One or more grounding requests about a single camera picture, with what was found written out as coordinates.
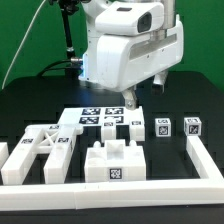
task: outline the white block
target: white block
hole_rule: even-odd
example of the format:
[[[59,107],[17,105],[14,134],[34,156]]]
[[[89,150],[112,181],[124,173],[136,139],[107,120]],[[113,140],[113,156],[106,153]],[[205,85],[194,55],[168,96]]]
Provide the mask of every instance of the white block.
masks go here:
[[[88,148],[85,161],[86,182],[146,180],[142,146],[125,140],[106,140],[105,147]]]
[[[53,149],[44,166],[46,184],[64,183],[76,141],[75,127],[60,129]]]
[[[28,129],[1,169],[4,185],[21,185],[36,157],[35,145],[43,139],[40,128]]]
[[[223,204],[224,181],[178,179],[0,186],[0,201],[0,211]]]
[[[105,142],[105,140],[115,140],[116,136],[116,120],[105,119],[101,126],[101,141]]]
[[[141,119],[132,119],[129,123],[130,140],[145,141],[145,125]]]
[[[201,125],[202,123],[199,117],[184,118],[184,132],[187,136],[200,136]]]
[[[7,143],[0,143],[0,169],[3,167],[8,157],[9,151]]]
[[[222,174],[198,136],[187,137],[187,152],[200,178],[223,180]]]
[[[93,108],[66,108],[64,109],[58,125],[77,125],[84,127],[102,126],[105,119],[115,119],[116,125],[129,125],[133,120],[144,121],[142,107],[134,111],[125,107],[93,107]]]
[[[171,136],[171,122],[169,118],[155,119],[155,132],[157,137]]]

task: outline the black table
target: black table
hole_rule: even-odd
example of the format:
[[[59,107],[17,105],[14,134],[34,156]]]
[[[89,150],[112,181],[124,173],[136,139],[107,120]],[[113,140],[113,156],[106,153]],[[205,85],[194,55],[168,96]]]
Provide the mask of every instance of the black table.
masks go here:
[[[138,86],[137,96],[146,123],[144,147],[147,179],[198,178],[186,153],[184,117],[200,117],[201,140],[223,174],[224,95],[202,74],[171,72],[163,95],[151,93],[152,80]],[[57,123],[64,108],[120,106],[119,93],[80,87],[75,79],[62,76],[14,80],[0,92],[0,141],[11,152],[30,124]],[[155,118],[170,118],[172,137],[155,136]],[[128,127],[118,128],[118,138],[129,140]],[[78,136],[66,183],[83,182],[86,149],[100,140],[100,129],[86,128]],[[44,184],[47,156],[36,158],[24,184]],[[60,211],[0,212],[0,223],[223,223],[223,205],[141,208],[105,208]]]

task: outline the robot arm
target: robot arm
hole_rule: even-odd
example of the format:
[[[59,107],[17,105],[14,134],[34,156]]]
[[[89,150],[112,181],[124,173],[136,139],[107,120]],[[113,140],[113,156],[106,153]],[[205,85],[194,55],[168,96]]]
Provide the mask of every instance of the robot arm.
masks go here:
[[[91,41],[81,78],[122,92],[126,107],[133,110],[137,99],[134,86],[152,76],[163,84],[167,69],[182,59],[183,26],[179,16],[174,16],[174,0],[114,2],[106,7],[102,1],[92,0],[89,4],[95,4],[97,12],[91,17],[95,36],[88,37]],[[88,25],[94,7],[89,10],[87,5]]]

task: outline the green wall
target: green wall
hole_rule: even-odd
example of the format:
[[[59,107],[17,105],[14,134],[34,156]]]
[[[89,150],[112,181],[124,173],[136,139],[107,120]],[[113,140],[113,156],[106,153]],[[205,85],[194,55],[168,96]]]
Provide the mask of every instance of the green wall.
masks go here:
[[[0,84],[41,2],[0,1]],[[202,72],[224,90],[224,1],[176,0],[176,9],[184,24],[185,49],[182,62],[172,70]],[[79,56],[86,49],[84,18],[82,10],[70,17],[73,42]],[[33,76],[51,62],[65,58],[59,7],[46,3],[7,83],[18,77]]]

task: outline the small white cube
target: small white cube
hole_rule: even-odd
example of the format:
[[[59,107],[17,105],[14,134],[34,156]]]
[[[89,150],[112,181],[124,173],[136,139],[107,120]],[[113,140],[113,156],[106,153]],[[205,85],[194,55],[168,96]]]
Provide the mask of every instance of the small white cube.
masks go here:
[[[201,125],[202,123],[199,117],[185,117],[184,118],[184,132],[186,136],[200,136]]]
[[[101,141],[115,140],[117,137],[116,120],[105,119],[101,126]]]
[[[131,120],[129,123],[130,140],[145,141],[145,125],[142,120]]]
[[[157,137],[171,136],[171,122],[169,118],[156,118],[155,131]]]

